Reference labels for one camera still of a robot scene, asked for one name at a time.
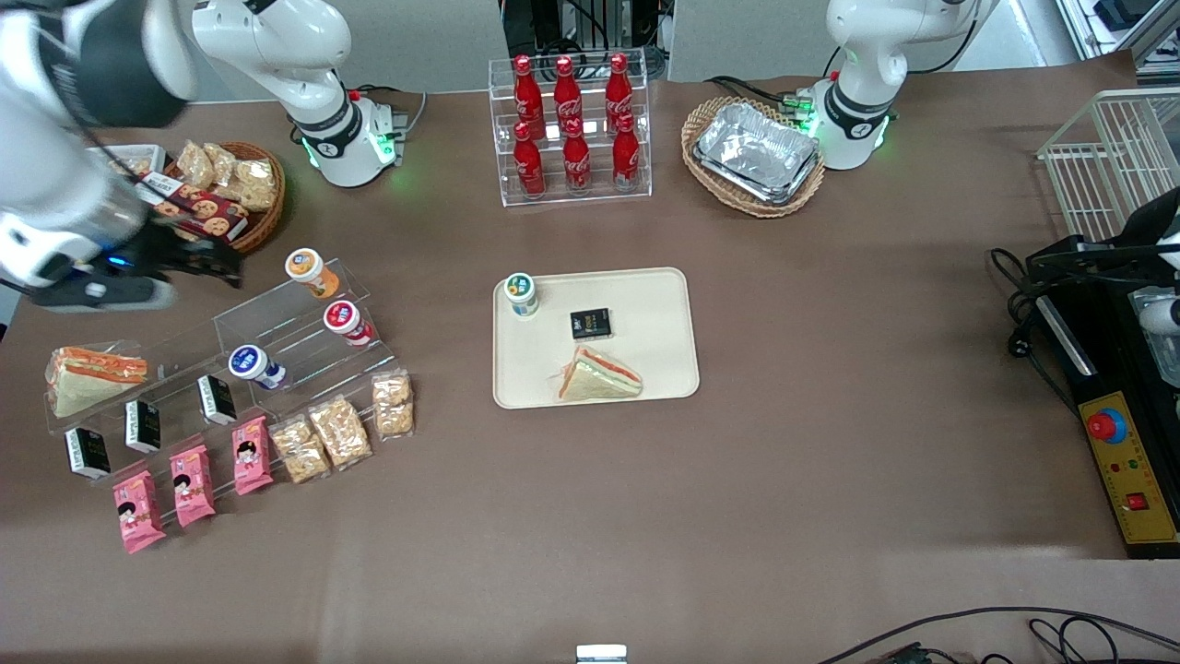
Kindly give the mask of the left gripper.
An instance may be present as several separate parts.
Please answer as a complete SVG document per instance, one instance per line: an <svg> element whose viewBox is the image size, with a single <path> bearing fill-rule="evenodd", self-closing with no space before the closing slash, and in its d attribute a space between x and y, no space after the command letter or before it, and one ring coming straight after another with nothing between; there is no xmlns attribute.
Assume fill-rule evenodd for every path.
<svg viewBox="0 0 1180 664"><path fill-rule="evenodd" d="M1159 195L1154 200L1138 208L1127 219L1125 230L1117 234L1117 248L1141 248L1176 245L1176 206L1179 188ZM1153 254L1125 259L1122 264L1146 265L1146 270L1179 269L1179 254Z"/></svg>

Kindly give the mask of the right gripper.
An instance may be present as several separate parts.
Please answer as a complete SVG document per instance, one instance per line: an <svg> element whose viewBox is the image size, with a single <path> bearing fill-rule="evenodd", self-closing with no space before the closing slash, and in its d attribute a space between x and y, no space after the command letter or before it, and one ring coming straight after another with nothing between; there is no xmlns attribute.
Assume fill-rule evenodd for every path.
<svg viewBox="0 0 1180 664"><path fill-rule="evenodd" d="M170 272L218 280L242 288L242 256L219 239L181 238L173 226L144 226L126 243L101 249L93 259L51 262L60 277L27 285L27 297L55 314L163 310L176 302Z"/></svg>

